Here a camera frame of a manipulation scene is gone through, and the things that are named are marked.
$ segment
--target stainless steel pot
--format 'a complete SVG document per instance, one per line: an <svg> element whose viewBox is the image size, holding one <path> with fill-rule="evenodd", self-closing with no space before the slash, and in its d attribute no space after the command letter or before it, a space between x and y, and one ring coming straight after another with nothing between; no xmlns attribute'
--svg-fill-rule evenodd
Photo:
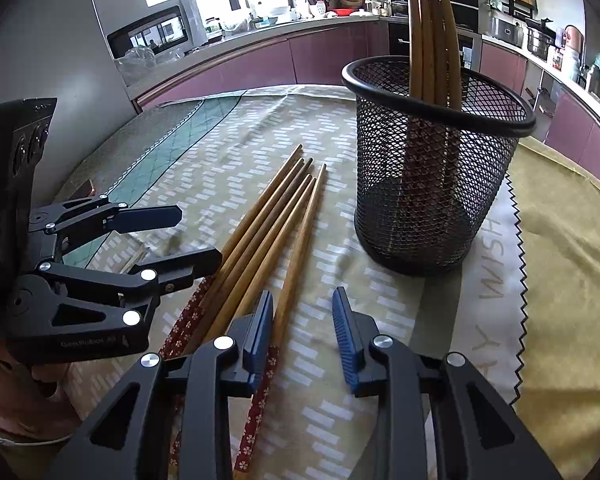
<svg viewBox="0 0 600 480"><path fill-rule="evenodd" d="M526 40L526 47L534 56L546 61L549 57L549 46L554 42L552 38L544 32L534 28L529 28L529 35Z"/></svg>

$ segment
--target chopstick bundle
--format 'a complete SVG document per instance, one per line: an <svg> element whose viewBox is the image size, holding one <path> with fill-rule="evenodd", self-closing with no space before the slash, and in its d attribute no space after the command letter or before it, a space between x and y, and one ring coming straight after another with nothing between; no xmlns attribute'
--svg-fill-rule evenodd
<svg viewBox="0 0 600 480"><path fill-rule="evenodd" d="M204 342L222 335L229 326L231 320L234 317L242 315L238 315L236 312L240 300L243 299L251 282L256 276L258 277L258 280L263 280L263 274L264 280L269 276L270 268L272 267L271 261L275 263L277 260L277 256L284 247L286 239L296 224L305 203L309 200L309 195L313 188L314 180L311 175L307 175L298 190L294 193L292 199L276 219L275 224L273 224L273 227L267 233L253 257L250 258L244 272L240 274L238 280L232 286L232 290L224 301L222 309L218 313L218 316L216 316L211 328L206 333Z"/></svg>
<svg viewBox="0 0 600 480"><path fill-rule="evenodd" d="M298 160L300 157L301 152L302 144L298 144L289 158L285 161L285 163L258 197L256 203L247 211L247 214L242 218L238 224L238 227L225 242L224 246L222 247L223 264L234 252L238 243L244 237L247 230L258 216L258 213L266 206L276 189L282 184L285 177L289 174L289 171L296 163L296 160ZM206 292L208 292L209 288L211 288L214 279L214 276L207 276L202 280L202 282L200 282L198 288L187 302L186 307L183 309L180 318L177 320L167 336L167 339L165 339L164 343L162 344L162 347L159 351L161 357L167 359L178 357L182 354L182 351L187 345L191 334L200 322L200 319L203 317L205 311L200 308L200 303Z"/></svg>
<svg viewBox="0 0 600 480"><path fill-rule="evenodd" d="M286 270L285 283L282 286L282 292L278 298L278 306L276 307L276 313L273 319L271 342L267 353L267 365L262 377L262 384L257 393L253 396L253 399L251 399L248 421L244 427L244 434L240 441L238 455L235 459L234 480L246 480L248 477L249 464L253 457L258 430L260 429L262 415L269 395L270 383L276 370L276 363L285 336L286 324L290 315L291 306L296 299L296 289L298 288L298 283L300 281L304 257L309 245L314 218L320 200L320 190L322 189L322 184L326 177L326 171L327 167L323 164L320 168L320 173L318 173L311 198L309 199L309 205L304 213L304 218L302 218L298 237L296 238L291 252L289 266Z"/></svg>
<svg viewBox="0 0 600 480"><path fill-rule="evenodd" d="M209 287L209 290L206 292L204 298L202 298L200 301L200 310L202 310L205 315L198 321L195 329L192 330L189 341L184 349L184 353L192 353L202 342L202 339L204 338L206 332L208 332L211 324L214 322L214 319L216 318L218 311L222 307L222 303L226 298L226 295L222 296L221 293L223 287L227 287L227 285L225 285L225 281L229 278L232 270L234 270L234 267L240 262L241 259L249 259L249 255L245 254L245 251L247 250L251 241L255 237L260 239L264 238L264 235L268 229L268 224L266 225L267 219L274 217L278 212L282 211L282 208L286 205L286 202L288 202L295 191L293 187L297 187L299 185L301 179L298 179L297 177L301 175L305 167L306 165L304 163L304 159L301 158L296 161L291 171L285 176L282 183L280 183L269 200L267 200L264 207L258 212L255 220L248 227L244 236L240 239L231 255L227 258L221 269L216 274L216 279L211 287ZM233 283L230 285L229 290L233 288L233 285Z"/></svg>
<svg viewBox="0 0 600 480"><path fill-rule="evenodd" d="M267 237L263 241L262 245L258 248L258 251L254 254L253 259L249 262L249 265L244 271L244 274L240 276L240 280L235 284L234 290L241 290L242 293L246 290L247 286L250 284L252 277L256 274L256 270L262 263L262 261L267 256L269 252L269 248L273 245L273 242L278 238L278 233L281 230L286 230L288 232L291 231L293 225L295 225L299 213L304 208L304 205L309 198L312 189L315 189L314 179L312 179L311 175L307 175L304 178L304 181L296 190L293 197L286 204L284 211L280 214L276 223L273 225L271 231L267 234ZM218 312L217 317L214 319L210 329L208 330L205 342L209 341L216 336L222 335L224 331L227 329L229 322L232 319L232 316L235 312L235 308L240 300L242 293L238 292L231 298L230 303L225 302L222 306L220 312ZM176 402L176 406L180 406L182 400L179 399ZM177 463L178 460L178 452L180 450L180 432L178 432L176 439L171 447L171 462Z"/></svg>

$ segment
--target yellow cloth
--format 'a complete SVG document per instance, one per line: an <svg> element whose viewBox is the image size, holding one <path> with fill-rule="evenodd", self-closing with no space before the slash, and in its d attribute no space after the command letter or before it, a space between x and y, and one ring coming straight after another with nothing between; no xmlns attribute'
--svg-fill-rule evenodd
<svg viewBox="0 0 600 480"><path fill-rule="evenodd" d="M529 289L516 411L580 480L600 456L600 181L533 138L509 172Z"/></svg>

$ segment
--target built-in oven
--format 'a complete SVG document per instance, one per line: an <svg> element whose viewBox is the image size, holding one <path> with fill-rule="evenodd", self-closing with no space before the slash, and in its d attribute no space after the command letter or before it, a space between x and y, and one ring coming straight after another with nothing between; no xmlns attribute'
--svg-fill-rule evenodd
<svg viewBox="0 0 600 480"><path fill-rule="evenodd" d="M406 0L391 0L392 2L400 2ZM464 30L478 33L484 31L486 24L481 23L484 19L479 12L480 6L485 0L451 0L451 8L454 12L456 25Z"/></svg>
<svg viewBox="0 0 600 480"><path fill-rule="evenodd" d="M408 56L409 19L392 16L389 21L389 54L392 56ZM470 30L458 28L458 47L460 49L460 64L478 72L482 55L482 36Z"/></svg>

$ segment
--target bowl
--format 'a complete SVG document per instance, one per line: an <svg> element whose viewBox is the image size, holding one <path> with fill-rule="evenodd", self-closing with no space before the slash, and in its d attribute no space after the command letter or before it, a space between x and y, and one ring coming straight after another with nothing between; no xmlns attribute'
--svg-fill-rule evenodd
<svg viewBox="0 0 600 480"><path fill-rule="evenodd" d="M349 16L356 9L333 9L338 16Z"/></svg>
<svg viewBox="0 0 600 480"><path fill-rule="evenodd" d="M346 9L359 9L362 3L362 0L340 0L340 5Z"/></svg>
<svg viewBox="0 0 600 480"><path fill-rule="evenodd" d="M288 13L290 10L291 7L288 5L282 7L273 7L273 9L269 11L269 16L282 16L283 14Z"/></svg>

